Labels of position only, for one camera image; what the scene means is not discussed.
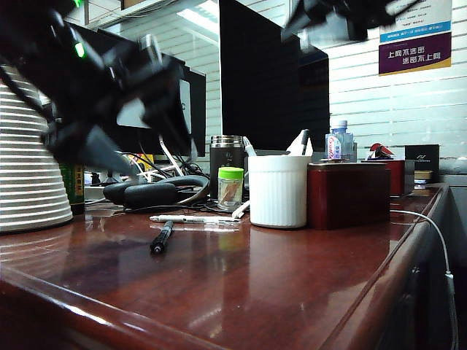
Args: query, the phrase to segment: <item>wall sign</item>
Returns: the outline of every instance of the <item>wall sign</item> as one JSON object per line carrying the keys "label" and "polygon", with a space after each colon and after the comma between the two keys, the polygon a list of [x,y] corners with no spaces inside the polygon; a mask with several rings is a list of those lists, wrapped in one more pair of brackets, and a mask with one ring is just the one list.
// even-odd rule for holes
{"label": "wall sign", "polygon": [[[411,0],[393,3],[397,12]],[[451,66],[451,0],[423,0],[381,28],[379,75]]]}

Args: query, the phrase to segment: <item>white pen holder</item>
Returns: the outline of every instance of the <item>white pen holder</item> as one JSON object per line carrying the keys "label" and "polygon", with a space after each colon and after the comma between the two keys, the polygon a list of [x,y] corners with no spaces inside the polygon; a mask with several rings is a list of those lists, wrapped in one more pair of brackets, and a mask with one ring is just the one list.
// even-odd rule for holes
{"label": "white pen holder", "polygon": [[268,228],[306,225],[307,155],[248,157],[250,221]]}

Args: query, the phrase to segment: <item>stacked paper cups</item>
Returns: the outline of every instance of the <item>stacked paper cups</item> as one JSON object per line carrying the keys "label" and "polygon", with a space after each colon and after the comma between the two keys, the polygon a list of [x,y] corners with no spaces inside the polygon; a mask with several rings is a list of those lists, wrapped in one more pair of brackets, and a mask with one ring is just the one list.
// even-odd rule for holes
{"label": "stacked paper cups", "polygon": [[[35,87],[3,66],[26,95]],[[36,230],[69,221],[72,212],[60,169],[40,141],[45,119],[0,80],[0,233]]]}

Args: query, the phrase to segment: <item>computer monitor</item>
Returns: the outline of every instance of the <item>computer monitor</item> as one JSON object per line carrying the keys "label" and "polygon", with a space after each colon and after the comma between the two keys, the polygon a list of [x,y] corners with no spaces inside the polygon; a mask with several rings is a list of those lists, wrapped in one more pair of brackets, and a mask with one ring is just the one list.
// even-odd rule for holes
{"label": "computer monitor", "polygon": [[[102,29],[92,31],[75,24],[70,25],[100,55],[106,53],[119,42],[128,40]],[[184,61],[178,61],[182,67],[180,100],[185,122],[195,142],[198,156],[203,157],[206,134],[206,75],[192,70],[185,65]],[[99,125],[124,152],[140,153],[142,150],[139,143],[141,143],[146,153],[163,155],[158,140],[158,131],[144,125],[139,116],[132,114],[131,110],[117,116],[112,122],[103,122]]]}
{"label": "computer monitor", "polygon": [[302,129],[323,151],[329,132],[328,56],[235,0],[219,0],[222,130],[254,148],[284,150]]}

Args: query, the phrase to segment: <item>black box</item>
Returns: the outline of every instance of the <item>black box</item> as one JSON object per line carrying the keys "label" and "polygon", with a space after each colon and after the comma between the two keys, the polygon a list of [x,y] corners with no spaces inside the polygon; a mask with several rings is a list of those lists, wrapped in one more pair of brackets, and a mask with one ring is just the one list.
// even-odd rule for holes
{"label": "black box", "polygon": [[415,161],[415,171],[433,172],[430,182],[439,181],[439,145],[414,144],[406,146],[406,159]]}

